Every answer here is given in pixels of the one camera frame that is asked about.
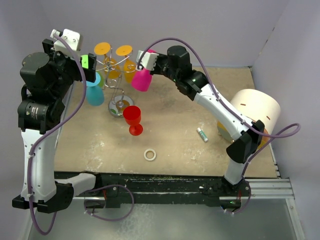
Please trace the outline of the green plastic wine glass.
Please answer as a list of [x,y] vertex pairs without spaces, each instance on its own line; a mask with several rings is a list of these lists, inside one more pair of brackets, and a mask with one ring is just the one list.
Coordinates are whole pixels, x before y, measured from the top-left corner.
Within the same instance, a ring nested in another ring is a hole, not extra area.
[[[81,56],[81,66],[82,66],[82,68],[83,69],[87,68],[88,67],[87,64],[88,64],[88,54],[84,54],[84,55]],[[102,87],[102,79],[103,78],[102,78],[101,74],[98,71],[95,70],[95,73],[98,73],[100,75],[101,81],[99,83],[99,86]]]

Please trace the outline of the orange wine glass front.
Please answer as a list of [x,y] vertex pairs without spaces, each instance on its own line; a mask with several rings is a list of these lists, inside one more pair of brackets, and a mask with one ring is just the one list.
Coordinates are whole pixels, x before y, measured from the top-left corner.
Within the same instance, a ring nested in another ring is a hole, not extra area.
[[94,53],[103,57],[101,71],[105,73],[108,79],[117,79],[121,72],[117,61],[112,58],[112,52],[113,49],[108,42],[100,42],[94,47]]

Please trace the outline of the orange wine glass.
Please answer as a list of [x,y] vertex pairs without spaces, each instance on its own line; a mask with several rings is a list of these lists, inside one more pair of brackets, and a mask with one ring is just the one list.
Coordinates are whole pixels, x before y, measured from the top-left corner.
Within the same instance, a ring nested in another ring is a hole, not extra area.
[[130,60],[130,56],[133,53],[133,48],[131,45],[122,45],[118,47],[115,52],[118,56],[124,57],[124,78],[125,81],[130,84],[136,72],[136,64],[132,60]]
[[117,79],[121,72],[117,61],[112,58],[112,52],[113,49],[108,42],[100,42],[94,47],[94,53],[103,57],[101,71],[105,73],[108,79]]

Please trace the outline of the pink plastic wine glass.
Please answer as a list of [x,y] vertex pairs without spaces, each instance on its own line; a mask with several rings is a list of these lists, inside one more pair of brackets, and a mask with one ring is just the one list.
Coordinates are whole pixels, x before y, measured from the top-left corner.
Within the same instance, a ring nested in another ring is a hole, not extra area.
[[[156,53],[152,49],[148,49],[147,52],[149,53]],[[149,70],[142,69],[141,71],[135,70],[135,75],[132,79],[131,86],[140,92],[146,92],[149,89],[149,86],[152,81],[152,75],[150,74]]]

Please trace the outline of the blue plastic wine glass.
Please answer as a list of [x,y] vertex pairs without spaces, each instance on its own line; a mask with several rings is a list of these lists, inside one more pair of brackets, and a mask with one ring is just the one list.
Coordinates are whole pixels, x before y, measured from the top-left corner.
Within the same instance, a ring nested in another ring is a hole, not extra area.
[[86,100],[94,107],[100,106],[104,103],[105,97],[102,88],[99,86],[101,82],[101,76],[96,72],[95,81],[86,81]]

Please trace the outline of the red plastic wine glass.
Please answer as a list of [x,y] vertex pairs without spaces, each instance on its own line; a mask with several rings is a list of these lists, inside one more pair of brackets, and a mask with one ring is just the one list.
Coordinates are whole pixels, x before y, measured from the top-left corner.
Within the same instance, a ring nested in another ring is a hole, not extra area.
[[143,132],[141,122],[141,110],[135,105],[126,107],[123,111],[123,117],[129,125],[129,133],[133,136],[139,136]]

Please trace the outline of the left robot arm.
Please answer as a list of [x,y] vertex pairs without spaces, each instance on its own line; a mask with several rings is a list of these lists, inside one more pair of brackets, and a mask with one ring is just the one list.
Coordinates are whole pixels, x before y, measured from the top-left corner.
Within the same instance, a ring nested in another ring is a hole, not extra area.
[[74,197],[85,191],[98,196],[103,184],[96,173],[89,171],[67,179],[56,179],[54,173],[58,127],[65,110],[63,99],[75,81],[95,80],[97,58],[90,53],[76,63],[52,40],[43,40],[42,46],[42,52],[23,59],[20,69],[24,85],[17,113],[24,144],[24,181],[12,206],[34,207],[50,214],[66,209]]

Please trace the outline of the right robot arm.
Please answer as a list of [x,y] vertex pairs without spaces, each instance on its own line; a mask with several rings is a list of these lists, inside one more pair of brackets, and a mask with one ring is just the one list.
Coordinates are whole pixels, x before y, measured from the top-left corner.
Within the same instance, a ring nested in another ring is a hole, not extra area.
[[229,164],[222,190],[228,196],[235,195],[240,190],[245,163],[262,142],[264,123],[244,116],[218,93],[204,73],[193,69],[190,54],[183,46],[175,45],[166,54],[159,53],[151,74],[173,81],[180,93],[207,109],[225,127],[233,143],[226,148]]

